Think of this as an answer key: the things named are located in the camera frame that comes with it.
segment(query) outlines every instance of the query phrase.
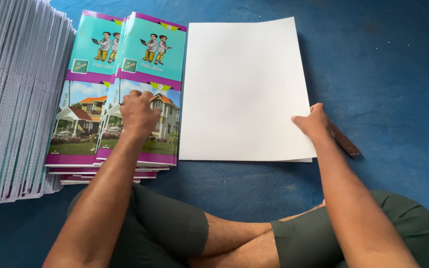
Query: blue carpet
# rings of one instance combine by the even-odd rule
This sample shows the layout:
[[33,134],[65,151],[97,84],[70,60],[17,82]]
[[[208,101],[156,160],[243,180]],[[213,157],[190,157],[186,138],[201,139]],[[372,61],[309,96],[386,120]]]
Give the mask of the blue carpet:
[[[397,192],[429,209],[428,0],[51,3],[66,12],[75,27],[82,9],[119,17],[135,10],[182,25],[295,16],[310,101],[324,102],[332,121],[361,149],[363,157],[351,161],[354,171],[369,188]],[[273,42],[282,39],[278,36]],[[284,48],[276,49],[282,61]],[[182,161],[143,185],[238,221],[270,221],[322,201],[316,161]],[[66,186],[40,199],[0,204],[0,267],[41,266],[70,200],[81,189]]]

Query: white paper sheet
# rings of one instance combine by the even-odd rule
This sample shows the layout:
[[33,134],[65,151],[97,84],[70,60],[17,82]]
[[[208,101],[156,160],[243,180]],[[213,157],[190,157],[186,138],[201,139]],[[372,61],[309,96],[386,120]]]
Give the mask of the white paper sheet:
[[310,113],[294,18],[190,23],[180,160],[316,157],[290,120]]

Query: cartoon character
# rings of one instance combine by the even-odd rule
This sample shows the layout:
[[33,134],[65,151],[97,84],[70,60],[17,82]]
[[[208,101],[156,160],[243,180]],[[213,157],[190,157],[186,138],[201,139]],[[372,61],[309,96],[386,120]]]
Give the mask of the cartoon character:
[[142,60],[144,60],[144,61],[148,60],[149,63],[151,63],[153,61],[153,58],[155,57],[156,39],[157,39],[158,35],[152,33],[150,35],[150,37],[152,39],[150,41],[148,41],[148,43],[146,43],[146,45],[148,46],[148,49],[145,52],[145,58],[142,58]]
[[104,32],[104,38],[99,41],[100,48],[97,52],[97,57],[95,57],[95,60],[100,60],[101,62],[104,62],[107,58],[107,54],[109,54],[109,48],[110,48],[110,36],[111,33]]
[[115,38],[112,40],[112,47],[110,48],[112,50],[112,53],[110,53],[108,63],[115,62],[115,56],[117,56],[117,49],[119,47],[119,41],[120,41],[120,33],[113,33],[112,34]]
[[156,56],[155,64],[157,64],[156,62],[158,62],[159,64],[163,65],[163,55],[165,54],[166,50],[170,49],[171,47],[166,46],[166,40],[168,39],[166,36],[160,35],[160,39],[161,41],[158,43],[158,55]]

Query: wooden handle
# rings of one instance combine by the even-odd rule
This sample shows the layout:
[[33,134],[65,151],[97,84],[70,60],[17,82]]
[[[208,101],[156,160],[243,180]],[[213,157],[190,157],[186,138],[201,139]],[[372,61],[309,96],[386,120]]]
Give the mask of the wooden handle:
[[330,123],[330,128],[334,132],[334,140],[350,158],[354,159],[361,154],[357,146],[355,146],[334,123]]

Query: green lawn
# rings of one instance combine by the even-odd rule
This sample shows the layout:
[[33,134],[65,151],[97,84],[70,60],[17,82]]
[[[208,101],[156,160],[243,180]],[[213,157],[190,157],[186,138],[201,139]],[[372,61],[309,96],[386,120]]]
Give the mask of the green lawn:
[[101,139],[100,148],[113,149],[118,141],[118,139]]
[[95,151],[91,151],[93,143],[62,143],[51,144],[49,146],[50,153],[59,153],[60,155],[93,155]]
[[[118,139],[102,139],[100,146],[113,149]],[[158,141],[146,141],[142,148],[142,153],[152,153],[160,155],[174,155],[176,153],[176,144],[162,143]]]

